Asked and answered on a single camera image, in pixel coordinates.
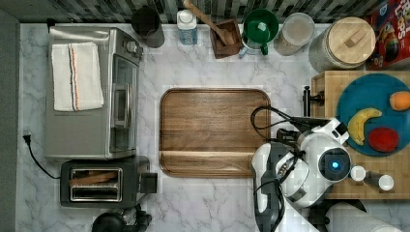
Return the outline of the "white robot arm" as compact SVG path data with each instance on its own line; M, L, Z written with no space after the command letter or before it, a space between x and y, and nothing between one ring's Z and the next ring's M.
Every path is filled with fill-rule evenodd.
M259 232L318 232L299 211L320 203L350 172L338 119L299 118L296 131L282 130L251 159L253 205Z

